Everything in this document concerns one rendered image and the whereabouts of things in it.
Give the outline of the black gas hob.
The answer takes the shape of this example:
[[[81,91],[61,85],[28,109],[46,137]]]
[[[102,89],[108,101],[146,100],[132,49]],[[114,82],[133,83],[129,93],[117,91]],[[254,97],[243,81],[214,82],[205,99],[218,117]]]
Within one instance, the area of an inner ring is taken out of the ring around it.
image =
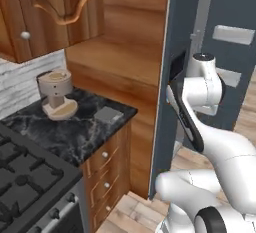
[[[0,123],[0,233],[48,233],[75,205],[82,172]],[[75,202],[68,202],[68,193]],[[59,219],[49,212],[57,208]]]

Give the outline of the tall wooden fridge housing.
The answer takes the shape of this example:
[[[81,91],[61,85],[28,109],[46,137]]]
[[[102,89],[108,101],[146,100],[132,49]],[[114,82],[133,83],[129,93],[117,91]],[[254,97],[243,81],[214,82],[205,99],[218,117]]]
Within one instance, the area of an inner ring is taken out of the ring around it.
[[[147,198],[167,0],[104,0],[104,34],[65,51],[75,86],[133,106],[130,184]]]

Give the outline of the beige coffee machine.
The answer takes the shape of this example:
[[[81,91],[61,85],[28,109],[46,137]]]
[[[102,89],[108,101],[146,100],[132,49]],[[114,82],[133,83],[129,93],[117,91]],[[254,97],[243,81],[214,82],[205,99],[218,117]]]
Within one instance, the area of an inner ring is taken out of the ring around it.
[[[42,109],[53,121],[67,120],[72,117],[78,104],[67,95],[73,90],[71,73],[66,69],[54,69],[37,77],[39,90],[45,95]]]

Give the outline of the black oven door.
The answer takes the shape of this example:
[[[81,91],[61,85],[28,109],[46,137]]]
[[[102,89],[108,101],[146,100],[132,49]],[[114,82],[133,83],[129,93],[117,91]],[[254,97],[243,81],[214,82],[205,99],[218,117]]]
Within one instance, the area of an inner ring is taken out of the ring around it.
[[[79,205],[75,204],[48,233],[84,233]]]

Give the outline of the wooden cupboard door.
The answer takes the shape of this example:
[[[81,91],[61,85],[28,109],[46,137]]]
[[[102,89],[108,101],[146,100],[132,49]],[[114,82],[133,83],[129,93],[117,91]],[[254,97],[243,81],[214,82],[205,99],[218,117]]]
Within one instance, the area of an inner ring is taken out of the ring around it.
[[[23,31],[31,34],[29,40],[21,38]],[[66,31],[33,0],[0,0],[0,58],[23,63],[68,45]]]
[[[70,46],[103,33],[103,0],[33,0],[33,6],[66,31]]]

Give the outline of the white fridge door shelf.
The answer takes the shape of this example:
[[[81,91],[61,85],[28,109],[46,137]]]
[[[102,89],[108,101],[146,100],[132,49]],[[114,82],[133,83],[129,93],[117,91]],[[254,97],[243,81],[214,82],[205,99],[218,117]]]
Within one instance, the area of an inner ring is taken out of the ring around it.
[[[255,30],[225,25],[216,25],[212,38],[219,41],[250,45],[253,41]]]
[[[223,79],[227,86],[236,88],[240,82],[241,74],[239,72],[234,72],[226,69],[217,68],[217,73]]]

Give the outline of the grey digital scale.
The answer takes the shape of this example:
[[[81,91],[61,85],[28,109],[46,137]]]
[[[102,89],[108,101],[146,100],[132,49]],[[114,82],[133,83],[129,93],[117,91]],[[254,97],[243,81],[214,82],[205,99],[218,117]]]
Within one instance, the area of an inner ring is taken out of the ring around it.
[[[123,116],[123,113],[111,107],[104,106],[94,114],[94,118],[104,123],[114,123]]]

